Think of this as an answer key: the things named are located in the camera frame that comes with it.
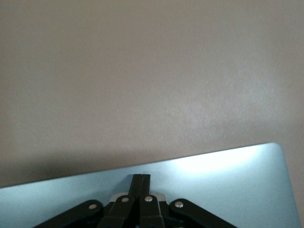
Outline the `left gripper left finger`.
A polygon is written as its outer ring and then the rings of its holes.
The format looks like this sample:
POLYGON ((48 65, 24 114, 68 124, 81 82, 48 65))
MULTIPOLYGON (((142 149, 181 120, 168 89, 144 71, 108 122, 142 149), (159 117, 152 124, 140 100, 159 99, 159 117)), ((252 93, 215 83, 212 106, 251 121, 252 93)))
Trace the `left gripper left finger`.
POLYGON ((37 228, 138 228, 142 175, 133 175, 127 194, 104 206, 87 200, 38 225, 37 228))

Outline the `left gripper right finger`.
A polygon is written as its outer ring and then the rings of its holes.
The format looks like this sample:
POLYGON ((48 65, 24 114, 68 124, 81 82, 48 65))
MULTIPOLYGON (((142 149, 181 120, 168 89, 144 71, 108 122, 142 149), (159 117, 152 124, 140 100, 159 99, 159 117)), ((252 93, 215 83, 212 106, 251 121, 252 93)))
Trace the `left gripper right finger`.
POLYGON ((168 204, 150 193, 150 175, 142 175, 139 188, 141 228, 233 228, 234 225, 187 199, 168 204))

